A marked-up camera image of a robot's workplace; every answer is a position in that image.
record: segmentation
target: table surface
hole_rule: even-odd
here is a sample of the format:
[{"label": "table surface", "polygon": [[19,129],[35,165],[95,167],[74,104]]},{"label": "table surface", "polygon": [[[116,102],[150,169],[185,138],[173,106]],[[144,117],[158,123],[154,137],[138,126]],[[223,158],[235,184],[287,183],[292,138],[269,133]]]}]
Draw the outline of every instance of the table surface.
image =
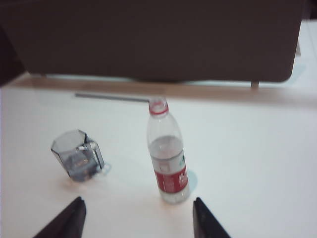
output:
[{"label": "table surface", "polygon": [[[82,196],[83,238],[190,238],[199,196],[233,238],[315,238],[317,22],[302,23],[299,44],[292,77],[259,89],[29,75],[1,88],[2,236],[32,237]],[[159,196],[146,103],[75,92],[166,95],[183,134],[190,197],[169,205]],[[76,128],[98,142],[107,162],[107,173],[85,183],[72,182],[50,151]]]}]

